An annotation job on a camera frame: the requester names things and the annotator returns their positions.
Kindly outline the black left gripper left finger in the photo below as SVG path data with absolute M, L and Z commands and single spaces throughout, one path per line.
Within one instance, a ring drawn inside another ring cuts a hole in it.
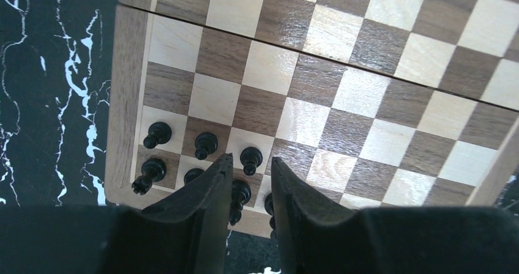
M 222 273 L 233 156 L 145 209 L 1 208 L 2 273 Z

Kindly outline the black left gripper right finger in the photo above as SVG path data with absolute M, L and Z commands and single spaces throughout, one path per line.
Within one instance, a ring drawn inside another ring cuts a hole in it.
M 283 273 L 517 273 L 518 219 L 492 207 L 346 208 L 272 159 Z

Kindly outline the black chess piece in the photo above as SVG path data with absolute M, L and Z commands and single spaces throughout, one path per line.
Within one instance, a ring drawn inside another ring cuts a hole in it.
M 184 174 L 184 184 L 188 184 L 189 182 L 193 181 L 194 179 L 196 179 L 197 177 L 199 177 L 202 173 L 204 172 L 203 169 L 201 168 L 192 168 L 192 169 L 189 169 L 185 174 Z

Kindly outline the black rook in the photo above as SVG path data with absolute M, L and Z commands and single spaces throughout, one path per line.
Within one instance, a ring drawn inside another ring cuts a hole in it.
M 152 187 L 154 182 L 163 180 L 166 176 L 166 164 L 159 158 L 150 158 L 141 166 L 141 175 L 132 183 L 135 194 L 144 195 Z

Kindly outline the black pawn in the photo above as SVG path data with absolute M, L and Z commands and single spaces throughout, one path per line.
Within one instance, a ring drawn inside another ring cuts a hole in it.
M 213 154 L 218 148 L 217 137 L 210 132 L 202 132 L 195 139 L 195 157 L 205 160 L 208 155 Z
M 240 155 L 240 161 L 243 165 L 243 172 L 246 176 L 252 176 L 256 173 L 257 167 L 263 162 L 263 155 L 257 147 L 247 147 Z

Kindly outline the black knight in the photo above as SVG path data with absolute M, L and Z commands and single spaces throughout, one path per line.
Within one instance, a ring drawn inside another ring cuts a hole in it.
M 166 144 L 172 137 L 173 131 L 165 122 L 155 122 L 148 128 L 147 135 L 143 139 L 143 146 L 153 149 L 160 144 Z

